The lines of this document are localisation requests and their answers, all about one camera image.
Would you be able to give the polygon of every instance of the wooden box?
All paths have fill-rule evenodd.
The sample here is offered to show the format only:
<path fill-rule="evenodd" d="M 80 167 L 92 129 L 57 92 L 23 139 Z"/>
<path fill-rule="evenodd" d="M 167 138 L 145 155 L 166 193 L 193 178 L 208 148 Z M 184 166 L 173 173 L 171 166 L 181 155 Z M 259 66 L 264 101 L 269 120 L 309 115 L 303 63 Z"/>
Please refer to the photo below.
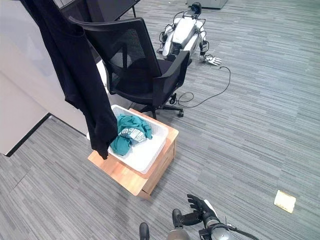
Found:
<path fill-rule="evenodd" d="M 134 109 L 130 109 L 130 111 L 143 115 Z M 153 121 L 157 121 L 146 115 L 143 116 Z M 167 126 L 164 123 L 159 121 L 158 123 L 168 128 L 168 136 L 162 151 L 159 153 L 158 157 L 146 174 L 142 174 L 132 169 L 111 154 L 109 154 L 106 160 L 103 160 L 96 151 L 93 151 L 88 157 L 88 160 L 102 169 L 106 174 L 133 195 L 149 199 L 151 192 L 154 190 L 161 176 L 164 174 L 165 170 L 176 155 L 176 139 L 179 133 L 178 130 Z"/>

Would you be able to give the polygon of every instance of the white robot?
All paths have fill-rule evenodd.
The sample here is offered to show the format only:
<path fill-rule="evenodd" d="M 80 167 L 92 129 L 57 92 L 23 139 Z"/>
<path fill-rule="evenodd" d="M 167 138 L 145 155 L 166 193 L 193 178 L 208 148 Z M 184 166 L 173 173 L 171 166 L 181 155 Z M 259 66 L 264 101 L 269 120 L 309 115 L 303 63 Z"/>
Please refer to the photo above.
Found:
<path fill-rule="evenodd" d="M 209 42 L 206 41 L 207 32 L 204 30 L 206 20 L 199 18 L 200 14 L 201 4 L 195 2 L 190 10 L 178 12 L 174 16 L 172 24 L 168 24 L 160 33 L 161 45 L 157 52 L 161 53 L 164 59 L 174 61 L 180 51 L 190 51 L 191 56 L 199 46 L 201 62 L 208 62 L 215 66 L 221 64 L 220 58 L 211 54 L 206 55 L 209 50 Z"/>

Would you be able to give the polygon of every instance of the white basket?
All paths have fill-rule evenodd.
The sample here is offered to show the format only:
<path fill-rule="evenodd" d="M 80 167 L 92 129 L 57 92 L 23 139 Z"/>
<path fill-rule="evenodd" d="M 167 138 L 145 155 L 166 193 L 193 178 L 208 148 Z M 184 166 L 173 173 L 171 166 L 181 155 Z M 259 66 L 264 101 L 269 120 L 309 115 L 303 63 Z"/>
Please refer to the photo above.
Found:
<path fill-rule="evenodd" d="M 116 117 L 121 114 L 126 116 L 138 116 L 150 125 L 152 129 L 152 139 L 147 139 L 131 146 L 126 155 L 117 155 L 112 151 L 111 147 L 108 149 L 108 152 L 111 155 L 115 156 L 129 167 L 142 174 L 146 174 L 166 143 L 166 138 L 169 132 L 168 128 L 121 106 L 112 105 L 111 109 Z"/>

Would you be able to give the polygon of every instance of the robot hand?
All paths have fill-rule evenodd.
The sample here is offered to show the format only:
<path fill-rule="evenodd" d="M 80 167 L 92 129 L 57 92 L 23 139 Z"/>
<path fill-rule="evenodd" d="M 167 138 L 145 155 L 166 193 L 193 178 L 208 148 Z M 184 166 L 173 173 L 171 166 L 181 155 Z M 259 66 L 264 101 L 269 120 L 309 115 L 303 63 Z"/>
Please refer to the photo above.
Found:
<path fill-rule="evenodd" d="M 209 221 L 220 223 L 215 210 L 207 200 L 201 200 L 192 194 L 187 194 L 186 196 L 188 197 L 188 202 L 191 203 L 190 207 L 195 209 L 194 212 L 199 213 L 199 219 L 203 221 L 204 225 L 207 225 Z"/>
<path fill-rule="evenodd" d="M 219 66 L 222 62 L 221 58 L 217 58 L 216 56 L 209 55 L 200 55 L 201 62 L 208 62 L 212 65 Z"/>

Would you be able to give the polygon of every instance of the yellow sticky note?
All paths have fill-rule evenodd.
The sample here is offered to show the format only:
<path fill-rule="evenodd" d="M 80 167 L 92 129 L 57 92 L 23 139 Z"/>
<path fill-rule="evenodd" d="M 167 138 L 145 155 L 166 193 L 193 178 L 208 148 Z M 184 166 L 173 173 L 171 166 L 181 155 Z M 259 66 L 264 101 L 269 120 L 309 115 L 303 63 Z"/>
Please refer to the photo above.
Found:
<path fill-rule="evenodd" d="M 274 205 L 291 213 L 294 211 L 296 198 L 283 191 L 278 190 L 274 199 Z"/>

